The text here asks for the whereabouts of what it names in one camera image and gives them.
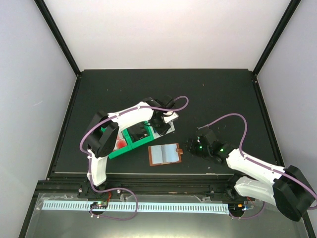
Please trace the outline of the brown leather card holder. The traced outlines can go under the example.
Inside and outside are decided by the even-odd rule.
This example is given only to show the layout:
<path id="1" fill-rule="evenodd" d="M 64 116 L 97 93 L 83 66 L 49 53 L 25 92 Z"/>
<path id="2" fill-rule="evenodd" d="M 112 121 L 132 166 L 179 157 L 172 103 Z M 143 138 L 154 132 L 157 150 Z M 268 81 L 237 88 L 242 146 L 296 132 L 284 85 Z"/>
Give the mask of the brown leather card holder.
<path id="1" fill-rule="evenodd" d="M 178 143 L 154 145 L 148 147 L 150 166 L 181 163 L 183 150 Z"/>

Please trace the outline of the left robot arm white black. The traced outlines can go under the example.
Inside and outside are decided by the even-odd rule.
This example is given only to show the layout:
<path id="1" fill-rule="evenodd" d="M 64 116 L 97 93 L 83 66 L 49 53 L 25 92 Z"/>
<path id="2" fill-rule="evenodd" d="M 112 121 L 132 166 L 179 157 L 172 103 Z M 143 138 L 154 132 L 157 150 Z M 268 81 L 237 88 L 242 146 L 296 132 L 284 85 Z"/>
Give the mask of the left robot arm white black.
<path id="1" fill-rule="evenodd" d="M 141 145 L 173 132 L 173 120 L 178 114 L 172 111 L 175 102 L 170 96 L 162 100 L 151 97 L 125 110 L 106 114 L 97 112 L 87 134 L 80 143 L 88 152 L 87 178 L 92 183 L 89 192 L 95 197 L 106 193 L 106 164 Z"/>

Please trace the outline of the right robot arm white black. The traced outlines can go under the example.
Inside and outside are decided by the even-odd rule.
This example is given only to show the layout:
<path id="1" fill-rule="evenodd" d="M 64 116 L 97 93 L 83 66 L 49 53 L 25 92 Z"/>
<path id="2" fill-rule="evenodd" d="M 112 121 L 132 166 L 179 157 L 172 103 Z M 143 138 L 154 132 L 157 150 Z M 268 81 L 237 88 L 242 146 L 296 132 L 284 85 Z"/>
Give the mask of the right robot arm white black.
<path id="1" fill-rule="evenodd" d="M 225 194 L 231 200 L 252 197 L 274 205 L 288 219 L 298 222 L 316 200 L 316 194 L 302 171 L 295 167 L 273 165 L 255 158 L 238 147 L 217 139 L 209 128 L 196 131 L 185 148 L 193 155 L 206 158 L 240 172 Z"/>

